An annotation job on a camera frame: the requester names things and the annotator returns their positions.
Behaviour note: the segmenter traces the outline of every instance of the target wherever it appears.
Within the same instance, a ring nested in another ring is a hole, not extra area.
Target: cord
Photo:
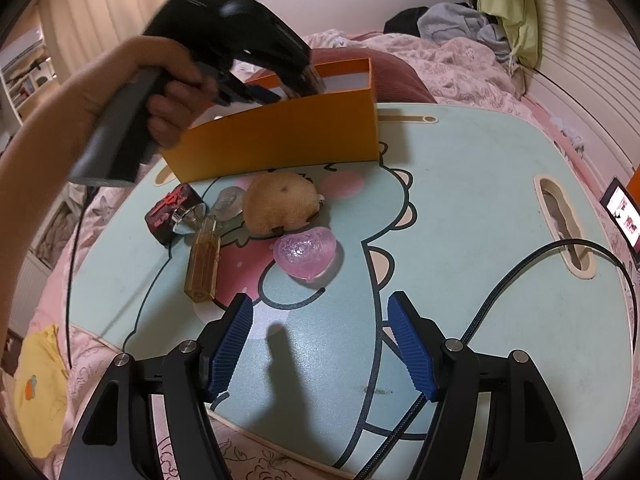
[[[502,293],[502,291],[507,288],[507,286],[530,264],[539,259],[540,256],[556,250],[565,246],[583,246],[591,249],[595,249],[598,252],[604,254],[616,267],[618,267],[623,276],[626,279],[626,283],[629,286],[629,291],[631,292],[631,302],[633,303],[634,308],[634,335],[632,340],[633,350],[636,350],[636,337],[638,336],[638,302],[636,300],[636,292],[634,290],[633,282],[631,281],[631,276],[627,272],[625,265],[616,257],[608,249],[604,248],[600,244],[596,242],[592,242],[590,240],[583,240],[581,238],[567,238],[565,240],[556,240],[554,242],[548,243],[545,246],[540,247],[539,249],[533,251],[531,254],[522,259],[513,269],[511,269],[507,275],[503,279],[498,282],[498,284],[494,287],[494,290],[491,291],[489,296],[484,300],[484,303],[478,310],[478,313],[473,318],[473,321],[465,330],[460,341],[464,344],[468,344],[471,341],[471,338],[476,334],[478,328],[482,324],[482,321],[491,310],[491,307],[494,306],[495,300],[498,299],[498,296]],[[389,434],[389,436],[385,439],[385,441],[380,445],[378,450],[373,454],[373,456],[369,459],[369,461],[364,465],[364,467],[358,472],[358,474],[354,477],[354,480],[365,480],[366,478],[373,473],[380,463],[384,460],[384,458],[389,454],[393,446],[395,446],[396,442],[400,439],[402,434],[409,428],[409,425],[414,421],[415,417],[420,413],[422,407],[426,404],[427,399],[424,394],[420,394],[412,406],[407,410],[404,414],[404,417],[398,422],[393,431]]]
[[[69,315],[71,310],[71,282],[74,276],[74,266],[76,264],[76,253],[78,252],[78,241],[80,240],[80,229],[82,227],[82,219],[84,213],[89,207],[89,204],[94,200],[95,196],[100,190],[99,187],[87,187],[86,195],[84,196],[84,202],[82,203],[82,209],[80,210],[80,216],[78,217],[78,227],[76,228],[76,235],[74,237],[74,246],[71,249],[71,261],[69,263],[69,276],[66,280],[66,306],[65,306],[65,336],[66,336],[66,358],[69,363],[69,370],[73,369],[71,364],[71,341],[69,336]]]

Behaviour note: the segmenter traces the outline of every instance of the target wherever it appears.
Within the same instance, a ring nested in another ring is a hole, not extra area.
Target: tabletop
[[[585,192],[553,144],[506,114],[442,105],[385,104],[380,160],[292,168],[326,198],[313,225],[338,240],[331,271],[311,284],[273,261],[274,238],[225,225],[216,300],[246,292],[254,325],[216,413],[309,462],[357,472],[418,392],[386,322],[386,300],[404,290],[445,336],[462,336],[496,283],[553,239],[535,177],[560,183],[584,237],[609,247]],[[144,214],[177,181],[155,183],[164,162],[132,192],[79,270],[73,324],[136,358],[195,338],[222,310],[183,292],[189,247],[169,250]],[[255,175],[193,184],[211,205]],[[618,430],[631,386],[631,342],[620,276],[594,254],[580,279],[558,254],[542,258],[498,298],[470,346],[507,356],[526,350],[548,384],[583,471]],[[475,478],[486,433],[482,394],[465,478]],[[427,404],[374,475],[405,478],[434,406]]]

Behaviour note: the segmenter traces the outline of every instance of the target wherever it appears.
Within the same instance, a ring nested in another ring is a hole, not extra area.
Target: phone screen
[[[616,187],[606,207],[636,254],[639,254],[640,231],[638,229],[640,229],[640,214],[621,187]]]

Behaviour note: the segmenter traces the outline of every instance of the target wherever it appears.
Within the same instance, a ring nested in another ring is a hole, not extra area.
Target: person's hand
[[[124,41],[74,74],[56,98],[46,103],[52,106],[42,106],[48,110],[38,115],[46,114],[50,126],[57,129],[59,124],[64,129],[60,134],[70,136],[71,155],[78,158],[108,100],[145,66],[161,66],[175,77],[164,87],[164,95],[152,95],[146,102],[151,113],[149,133],[161,146],[170,148],[212,105],[218,87],[213,78],[200,72],[186,47],[167,38],[136,36]]]

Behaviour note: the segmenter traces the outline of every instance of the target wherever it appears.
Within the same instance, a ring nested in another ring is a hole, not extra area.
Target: brown capybara toy
[[[318,216],[322,200],[313,183],[297,173],[264,173],[242,199],[244,224],[257,236],[302,229]]]

